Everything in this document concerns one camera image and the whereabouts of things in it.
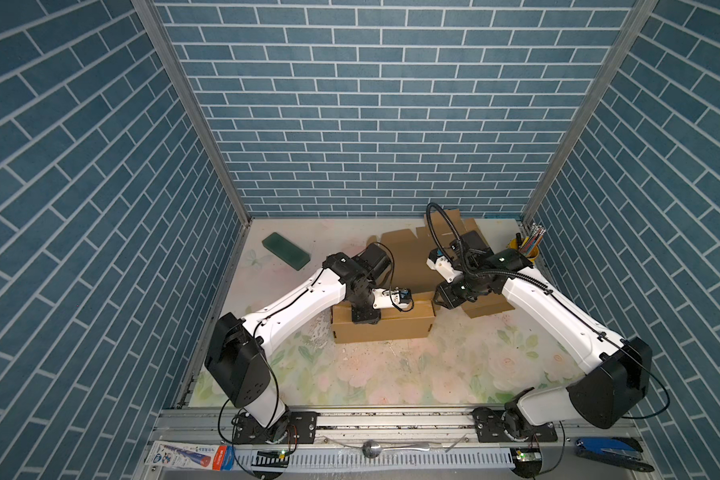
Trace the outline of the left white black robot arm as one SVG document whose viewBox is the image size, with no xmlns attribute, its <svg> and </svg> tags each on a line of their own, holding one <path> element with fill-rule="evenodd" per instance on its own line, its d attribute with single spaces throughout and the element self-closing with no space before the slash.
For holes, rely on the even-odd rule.
<svg viewBox="0 0 720 480">
<path fill-rule="evenodd" d="M 399 293 L 381 287 L 382 275 L 393 265 L 392 254 L 378 244 L 353 257 L 335 253 L 270 305 L 241 318 L 227 313 L 216 321 L 204 366 L 231 404 L 256 422 L 265 441 L 281 439 L 290 416 L 271 366 L 274 352 L 317 314 L 342 302 L 365 324 L 378 322 L 384 309 L 404 306 Z"/>
</svg>

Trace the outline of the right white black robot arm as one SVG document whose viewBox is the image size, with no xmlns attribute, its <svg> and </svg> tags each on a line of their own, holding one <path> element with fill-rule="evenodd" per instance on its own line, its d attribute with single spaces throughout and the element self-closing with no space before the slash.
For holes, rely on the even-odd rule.
<svg viewBox="0 0 720 480">
<path fill-rule="evenodd" d="M 515 249 L 493 252 L 474 231 L 449 247 L 437 244 L 427 258 L 443 281 L 435 302 L 454 309 L 499 294 L 530 315 L 573 358 L 583 377 L 556 388 L 527 389 L 504 406 L 503 428 L 523 441 L 537 427 L 581 419 L 609 429 L 649 390 L 651 348 L 608 329 L 553 287 L 534 263 Z"/>
</svg>

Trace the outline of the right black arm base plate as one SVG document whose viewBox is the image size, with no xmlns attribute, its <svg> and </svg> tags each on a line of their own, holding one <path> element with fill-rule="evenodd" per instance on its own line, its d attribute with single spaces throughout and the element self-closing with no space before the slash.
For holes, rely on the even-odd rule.
<svg viewBox="0 0 720 480">
<path fill-rule="evenodd" d="M 558 435 L 552 423 L 533 426 L 517 413 L 481 406 L 471 412 L 480 443 L 556 442 Z"/>
</svg>

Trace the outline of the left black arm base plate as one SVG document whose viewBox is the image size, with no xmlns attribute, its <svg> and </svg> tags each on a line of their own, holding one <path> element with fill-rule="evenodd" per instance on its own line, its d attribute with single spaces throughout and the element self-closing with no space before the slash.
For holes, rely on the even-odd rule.
<svg viewBox="0 0 720 480">
<path fill-rule="evenodd" d="M 235 444 L 313 444 L 317 430 L 318 414 L 315 411 L 287 411 L 264 427 L 248 412 L 244 411 L 233 421 L 232 440 Z"/>
</svg>

